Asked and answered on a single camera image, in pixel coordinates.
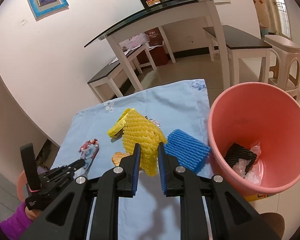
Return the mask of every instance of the black bench top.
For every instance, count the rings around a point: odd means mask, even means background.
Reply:
[[[129,57],[132,53],[134,53],[137,49],[139,49],[139,47],[129,51],[126,55],[126,57]],[[114,71],[116,69],[117,66],[120,65],[120,61],[117,60],[115,62],[113,62],[112,64],[108,64],[106,65],[103,69],[101,69],[93,78],[90,79],[90,81],[88,82],[88,84],[95,82],[97,80],[100,80],[102,78],[107,77],[112,71]]]
[[[229,49],[271,49],[272,46],[263,40],[246,33],[242,30],[236,29],[229,25],[223,25],[223,32],[225,34],[226,45]],[[213,27],[203,28],[212,36],[216,36]]]

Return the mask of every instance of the purple sleeve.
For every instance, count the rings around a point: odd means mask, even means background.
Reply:
[[[18,240],[31,224],[31,220],[26,215],[25,208],[26,203],[22,202],[11,217],[0,223],[1,230],[10,240]]]

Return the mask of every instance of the yellow wrapper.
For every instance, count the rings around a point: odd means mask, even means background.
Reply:
[[[133,154],[134,145],[141,145],[140,167],[149,176],[157,174],[158,145],[160,142],[167,143],[162,131],[151,121],[144,118],[132,109],[125,118],[122,143],[127,153]]]
[[[115,123],[115,125],[109,129],[107,131],[107,134],[111,137],[114,138],[114,136],[125,126],[125,119],[127,117],[127,113],[131,111],[130,108],[127,108],[122,115],[120,116],[120,118],[118,119],[118,121]]]

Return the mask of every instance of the white table leg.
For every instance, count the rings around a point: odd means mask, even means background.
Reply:
[[[270,71],[270,49],[266,49],[266,56],[262,57],[259,82],[268,83]]]
[[[132,60],[132,62],[133,62],[133,64],[136,66],[136,68],[137,68],[139,74],[142,74],[142,70],[141,70],[141,68],[140,68],[140,64],[139,64],[138,59],[137,59],[137,58],[134,58],[134,59]]]
[[[106,39],[107,39],[110,47],[112,48],[114,54],[117,56],[118,60],[120,61],[120,64],[122,65],[123,70],[128,75],[128,78],[130,79],[131,84],[133,85],[135,90],[137,92],[142,91],[143,87],[142,87],[140,81],[138,80],[137,75],[133,71],[133,68],[131,67],[129,60],[127,59],[126,55],[122,51],[120,45],[117,44],[111,36],[108,36]]]
[[[117,85],[115,84],[115,82],[113,81],[112,78],[108,78],[107,83],[109,84],[109,86],[111,87],[112,91],[115,93],[115,95],[119,98],[123,97],[123,94],[121,93],[121,91],[119,90],[119,88],[117,87]]]
[[[239,81],[239,57],[235,50],[231,51],[232,57],[232,76],[233,76],[233,85],[240,83]]]
[[[152,58],[152,56],[150,54],[150,51],[149,51],[148,47],[145,47],[145,53],[147,54],[147,57],[148,57],[148,59],[150,61],[150,64],[151,64],[153,70],[156,71],[157,70],[157,66],[155,65],[155,63],[153,61],[153,58]]]
[[[206,16],[206,20],[207,20],[207,25],[208,25],[208,27],[213,26],[213,23],[212,23],[212,20],[211,20],[210,15],[207,15],[207,16]]]
[[[213,46],[213,43],[212,43],[212,39],[209,36],[209,34],[206,35],[206,37],[207,37],[207,41],[208,41],[210,59],[211,59],[211,62],[214,62],[214,46]]]
[[[223,78],[223,89],[226,90],[230,87],[230,74],[229,74],[229,61],[226,47],[225,35],[223,33],[223,27],[219,18],[219,14],[214,1],[206,2],[209,8],[210,17],[213,23],[213,28],[216,33],[216,39],[219,47],[221,67],[222,67],[222,78]]]
[[[106,100],[103,98],[103,96],[99,93],[98,89],[94,87],[93,85],[91,86],[89,84],[89,87],[93,90],[93,92],[100,98],[102,102],[105,102]]]
[[[166,47],[167,47],[167,50],[168,50],[168,52],[169,52],[171,61],[172,61],[172,63],[175,63],[175,62],[176,62],[176,59],[174,58],[174,55],[173,55],[172,49],[171,49],[171,47],[170,47],[170,43],[169,43],[169,41],[168,41],[168,38],[167,38],[167,36],[166,36],[166,33],[164,32],[162,26],[159,26],[158,28],[159,28],[159,31],[160,31],[160,33],[161,33],[161,35],[162,35],[163,40],[164,40],[164,44],[166,44]]]

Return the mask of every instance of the pink bucket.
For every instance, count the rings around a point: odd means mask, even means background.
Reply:
[[[277,87],[248,82],[225,90],[211,107],[208,136],[215,173],[243,196],[276,194],[300,179],[300,106]],[[250,149],[255,142],[262,150],[255,164],[261,186],[241,178],[224,160],[233,143]]]

